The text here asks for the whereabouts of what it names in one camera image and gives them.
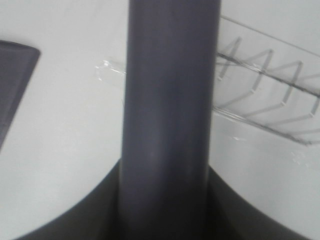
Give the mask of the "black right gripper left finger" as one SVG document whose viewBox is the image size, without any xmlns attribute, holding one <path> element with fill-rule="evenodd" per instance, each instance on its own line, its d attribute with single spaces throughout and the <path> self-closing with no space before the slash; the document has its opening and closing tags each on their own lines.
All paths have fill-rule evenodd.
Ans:
<svg viewBox="0 0 320 240">
<path fill-rule="evenodd" d="M 114 222 L 119 181 L 117 162 L 80 202 L 19 240 L 106 240 Z"/>
</svg>

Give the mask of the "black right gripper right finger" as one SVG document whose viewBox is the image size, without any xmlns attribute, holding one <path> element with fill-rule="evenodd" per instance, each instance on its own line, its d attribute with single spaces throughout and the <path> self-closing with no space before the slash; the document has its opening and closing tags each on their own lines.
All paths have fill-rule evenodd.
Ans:
<svg viewBox="0 0 320 240">
<path fill-rule="evenodd" d="M 303 236 L 267 216 L 208 170 L 208 231 L 220 240 L 301 240 Z"/>
</svg>

